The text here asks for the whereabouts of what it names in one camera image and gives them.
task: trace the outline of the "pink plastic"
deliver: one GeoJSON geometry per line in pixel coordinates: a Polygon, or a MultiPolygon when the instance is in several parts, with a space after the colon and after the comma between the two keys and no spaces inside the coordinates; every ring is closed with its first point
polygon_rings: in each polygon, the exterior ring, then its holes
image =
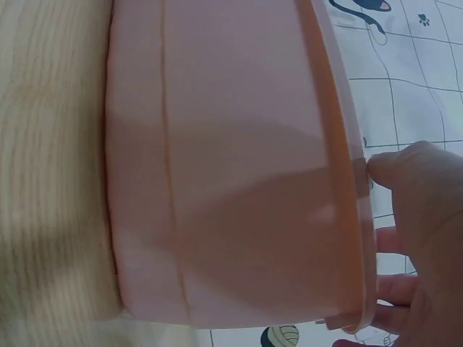
{"type": "Polygon", "coordinates": [[[136,318],[369,323],[368,180],[322,1],[116,0],[108,70],[109,207],[136,318]]]}

